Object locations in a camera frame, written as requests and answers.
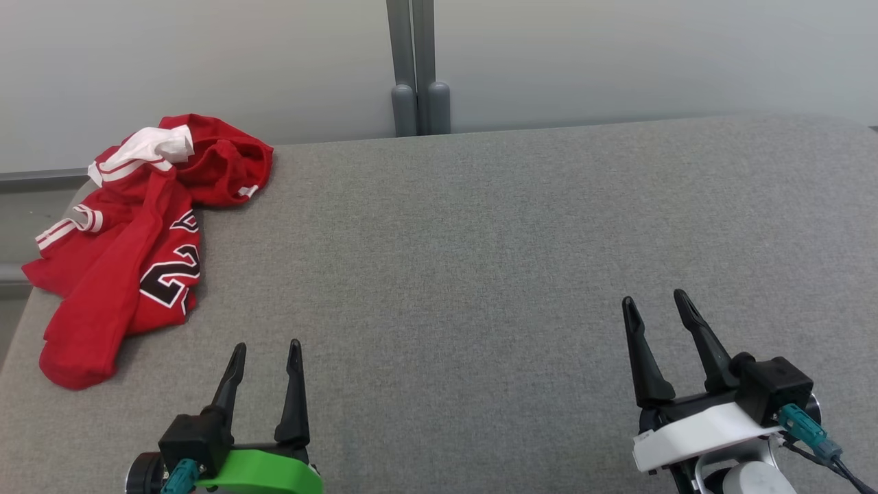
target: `gray cushion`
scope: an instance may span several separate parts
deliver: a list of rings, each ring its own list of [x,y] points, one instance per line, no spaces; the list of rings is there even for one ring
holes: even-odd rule
[[[37,358],[35,290],[0,374],[0,490],[115,493],[239,341],[233,433],[270,440],[290,338],[327,492],[672,492],[636,471],[631,294],[678,395],[702,389],[672,291],[732,354],[813,377],[878,485],[878,136],[814,116],[282,146],[264,192],[204,211],[199,305],[80,392]],[[780,454],[801,493],[853,491]]]

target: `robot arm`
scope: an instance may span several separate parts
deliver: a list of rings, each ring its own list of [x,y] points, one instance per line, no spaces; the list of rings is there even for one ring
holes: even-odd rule
[[[814,382],[782,357],[757,362],[749,353],[734,359],[683,290],[673,293],[680,319],[692,334],[704,367],[705,392],[677,398],[662,377],[644,336],[643,318],[631,297],[622,302],[625,333],[641,408],[634,459],[651,475],[668,469],[680,494],[795,494],[778,470],[770,440],[832,469],[861,493],[874,494],[844,467],[841,448],[820,426]],[[792,445],[802,440],[815,454]],[[709,476],[704,467],[733,460],[738,465]]]

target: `black cable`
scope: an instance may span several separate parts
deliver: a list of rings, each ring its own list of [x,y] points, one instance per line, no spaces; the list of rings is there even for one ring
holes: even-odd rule
[[[811,460],[811,461],[813,461],[814,463],[816,463],[817,465],[820,465],[821,467],[826,467],[826,468],[832,470],[832,473],[834,473],[834,474],[837,475],[837,476],[840,476],[840,477],[843,478],[843,479],[850,480],[849,478],[847,478],[847,476],[845,476],[845,473],[842,472],[841,469],[840,469],[839,467],[836,467],[836,466],[834,466],[834,465],[826,465],[826,464],[824,464],[824,463],[823,463],[822,461],[820,461],[815,455],[813,455],[813,454],[811,454],[811,453],[808,453],[807,451],[805,451],[804,449],[801,449],[801,448],[798,447],[798,446],[794,446],[793,443],[792,443],[791,441],[789,441],[789,440],[784,440],[784,441],[781,443],[781,446],[785,447],[786,449],[792,451],[792,452],[795,453],[795,454],[799,454],[802,458],[804,458],[804,459],[806,459],[806,460]]]
[[[851,481],[853,487],[856,488],[856,490],[860,494],[878,494],[875,492],[874,489],[872,489],[868,485],[865,485],[863,481],[861,481],[853,473],[851,473],[851,470],[849,470],[847,466],[841,461],[841,458],[836,457],[834,462],[838,469],[841,470],[841,473],[845,474],[847,480]]]

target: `gray fabric surface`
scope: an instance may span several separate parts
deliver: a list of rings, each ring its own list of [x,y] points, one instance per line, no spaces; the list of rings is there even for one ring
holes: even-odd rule
[[[120,492],[248,344],[233,432],[269,440],[302,341],[327,492],[673,492],[636,471],[621,300],[678,395],[703,374],[672,291],[730,352],[784,355],[878,486],[878,136],[756,116],[279,147],[245,207],[205,211],[189,322],[125,342],[119,374],[37,367],[35,290],[0,374],[0,490]],[[780,454],[800,493],[853,492]]]

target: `gray bracket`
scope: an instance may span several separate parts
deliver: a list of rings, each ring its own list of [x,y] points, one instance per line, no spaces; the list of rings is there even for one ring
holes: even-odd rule
[[[393,102],[393,121],[396,123],[397,137],[411,137],[418,134],[418,104],[414,91],[408,84],[397,84],[391,91]]]
[[[451,93],[436,81],[434,0],[386,0],[397,137],[451,133]]]
[[[446,83],[434,81],[427,88],[429,105],[429,132],[451,134],[451,88]]]

